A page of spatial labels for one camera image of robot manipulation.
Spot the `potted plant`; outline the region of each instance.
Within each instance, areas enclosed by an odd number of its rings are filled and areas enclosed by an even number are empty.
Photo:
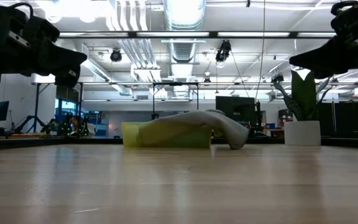
[[[327,92],[317,101],[317,94],[323,91],[328,82],[327,78],[316,90],[314,73],[310,72],[303,80],[296,71],[292,73],[292,91],[288,95],[279,82],[273,82],[274,87],[283,93],[287,108],[292,111],[296,121],[284,124],[285,144],[296,146],[319,146],[321,144],[320,122],[316,119],[317,106],[322,102]]]

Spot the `wooden table surface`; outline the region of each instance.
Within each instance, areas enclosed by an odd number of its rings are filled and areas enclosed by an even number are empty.
[[[358,149],[1,150],[0,223],[358,223]]]

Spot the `yellow foam block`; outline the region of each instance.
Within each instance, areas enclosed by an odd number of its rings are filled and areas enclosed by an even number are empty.
[[[123,122],[124,147],[209,148],[211,131],[207,126],[179,122]]]

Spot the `ceiling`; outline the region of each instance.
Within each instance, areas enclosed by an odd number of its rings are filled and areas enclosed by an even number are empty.
[[[35,7],[35,14],[45,16],[44,9],[40,2],[48,1],[28,1]],[[245,7],[246,1],[239,0],[207,0],[202,30],[208,31],[325,31],[332,32],[330,21],[334,18],[330,14],[330,7],[340,0],[266,0],[268,6],[264,10],[263,0],[251,0],[251,7]],[[15,1],[0,1],[2,4],[12,4]],[[97,5],[103,0],[92,1],[90,6]],[[164,12],[158,10],[163,6],[162,0],[147,0],[146,2],[146,21],[147,27],[152,31],[166,30]],[[288,10],[300,9],[299,7],[318,7],[325,9],[319,10]],[[129,3],[127,8],[127,20],[129,21]],[[80,32],[80,31],[108,31],[106,18],[101,11],[99,17],[92,23],[82,22],[78,17],[64,17],[54,25],[61,32]],[[74,39],[77,47],[85,44],[89,50],[89,56],[115,80],[122,82],[133,82],[130,76],[131,61],[123,53],[122,61],[113,63],[110,61],[109,54],[113,48],[119,48],[118,39]],[[204,80],[205,72],[210,72],[212,82],[238,82],[239,75],[244,77],[244,81],[257,82],[260,75],[263,75],[269,82],[269,71],[277,68],[284,74],[285,81],[290,81],[290,65],[288,60],[292,55],[307,52],[322,46],[327,40],[323,39],[231,39],[232,55],[226,60],[223,68],[216,68],[214,55],[216,49],[221,44],[221,39],[205,39],[205,43],[198,44],[195,63],[193,66],[191,81]],[[152,48],[161,68],[161,77],[167,78],[171,75],[170,55],[167,44],[161,43],[161,39],[152,39]],[[107,60],[103,60],[99,53],[105,53]],[[343,81],[350,82],[358,80],[358,74]],[[101,82],[90,71],[82,69],[80,81]],[[87,86],[89,90],[115,91],[110,86]],[[352,90],[354,86],[346,86],[344,89]]]

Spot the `white plant pot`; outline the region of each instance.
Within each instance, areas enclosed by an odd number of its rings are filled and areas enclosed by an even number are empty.
[[[294,121],[284,124],[285,144],[289,146],[320,146],[319,121]]]

